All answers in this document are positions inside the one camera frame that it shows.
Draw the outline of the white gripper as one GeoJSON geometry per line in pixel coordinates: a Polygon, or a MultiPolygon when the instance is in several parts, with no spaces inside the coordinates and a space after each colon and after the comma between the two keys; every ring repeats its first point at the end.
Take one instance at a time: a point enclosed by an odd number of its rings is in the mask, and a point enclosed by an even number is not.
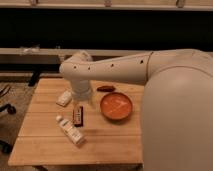
{"type": "Polygon", "coordinates": [[[70,85],[72,97],[75,101],[89,100],[92,96],[92,87],[89,80],[72,80],[70,85]]]}

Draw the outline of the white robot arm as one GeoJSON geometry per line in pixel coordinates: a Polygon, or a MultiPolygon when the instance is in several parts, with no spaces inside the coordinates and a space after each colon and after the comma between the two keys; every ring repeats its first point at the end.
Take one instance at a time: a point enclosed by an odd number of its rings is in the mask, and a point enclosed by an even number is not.
{"type": "Polygon", "coordinates": [[[94,61],[80,51],[60,73],[77,99],[90,96],[92,80],[144,87],[144,171],[213,171],[213,56],[177,49],[94,61]]]}

